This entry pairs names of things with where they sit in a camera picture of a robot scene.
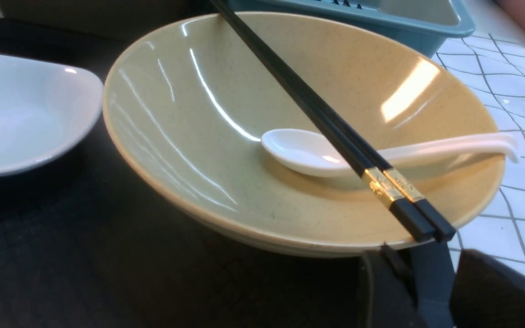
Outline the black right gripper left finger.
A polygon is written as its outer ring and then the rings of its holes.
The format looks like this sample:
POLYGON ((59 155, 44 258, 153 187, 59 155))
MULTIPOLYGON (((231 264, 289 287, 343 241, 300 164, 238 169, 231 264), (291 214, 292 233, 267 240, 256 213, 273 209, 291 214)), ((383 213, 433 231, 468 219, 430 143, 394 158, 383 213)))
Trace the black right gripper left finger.
POLYGON ((389 245, 359 257, 359 327, 418 328, 411 270, 389 245))

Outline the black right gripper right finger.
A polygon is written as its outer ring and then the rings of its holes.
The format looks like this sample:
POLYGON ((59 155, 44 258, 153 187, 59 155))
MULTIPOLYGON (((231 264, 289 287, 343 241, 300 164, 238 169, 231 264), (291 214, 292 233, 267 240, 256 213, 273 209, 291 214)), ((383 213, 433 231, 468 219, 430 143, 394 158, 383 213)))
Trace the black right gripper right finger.
POLYGON ((485 253, 464 250, 450 311, 458 328, 525 328, 525 276, 485 253))

